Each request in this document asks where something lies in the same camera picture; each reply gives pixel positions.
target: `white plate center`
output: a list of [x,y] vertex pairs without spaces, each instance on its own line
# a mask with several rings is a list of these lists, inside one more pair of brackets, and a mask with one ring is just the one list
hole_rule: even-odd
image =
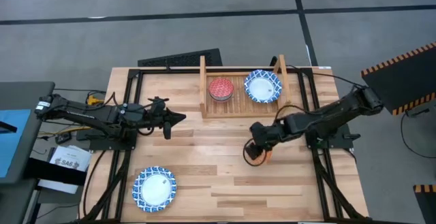
[[250,93],[261,100],[270,99],[274,94],[274,85],[266,78],[255,78],[248,87]]
[[162,175],[148,177],[142,185],[142,198],[152,206],[164,203],[171,193],[171,182]]

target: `black table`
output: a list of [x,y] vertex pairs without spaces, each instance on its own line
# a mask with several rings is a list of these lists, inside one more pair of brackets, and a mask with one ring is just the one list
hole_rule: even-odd
[[53,91],[53,82],[0,82],[0,110],[30,109],[11,166],[0,178],[0,223],[21,224],[36,186],[36,179],[22,179],[41,121],[33,113],[41,96]]

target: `blue patterned rim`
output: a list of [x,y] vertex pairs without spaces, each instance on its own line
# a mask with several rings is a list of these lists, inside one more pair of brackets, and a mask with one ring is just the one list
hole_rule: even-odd
[[[151,205],[145,202],[144,198],[142,197],[142,186],[144,185],[147,178],[153,175],[164,176],[171,182],[171,192],[168,198],[164,202],[160,203],[159,205]],[[171,173],[171,171],[166,168],[153,166],[153,167],[146,168],[139,174],[139,176],[135,180],[135,184],[131,191],[131,194],[134,197],[136,204],[141,210],[145,212],[157,212],[163,210],[168,204],[171,203],[171,201],[176,196],[176,191],[177,191],[177,185],[176,185],[176,179],[174,178],[174,174]]]
[[[258,97],[254,97],[251,94],[251,92],[249,90],[249,85],[250,85],[251,81],[255,80],[256,78],[267,79],[274,86],[274,93],[268,99],[259,99]],[[257,69],[255,71],[252,71],[245,78],[244,89],[245,89],[245,92],[247,93],[247,95],[255,102],[270,103],[270,102],[276,101],[279,98],[280,93],[281,93],[281,82],[280,82],[279,77],[277,77],[277,75],[275,73],[273,73],[272,71],[265,71],[265,70]]]

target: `red and white bowl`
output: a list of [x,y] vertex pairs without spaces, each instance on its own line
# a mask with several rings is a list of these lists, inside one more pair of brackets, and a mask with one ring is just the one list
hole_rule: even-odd
[[233,84],[227,78],[217,78],[209,85],[209,95],[216,101],[226,101],[233,95]]

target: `white paper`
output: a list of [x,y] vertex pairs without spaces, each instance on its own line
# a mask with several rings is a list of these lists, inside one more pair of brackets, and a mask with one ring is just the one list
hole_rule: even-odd
[[[58,146],[50,160],[50,163],[85,172],[89,166],[90,160],[91,154],[77,146]],[[75,194],[78,188],[76,185],[55,182],[52,180],[40,180],[38,186],[71,194]]]

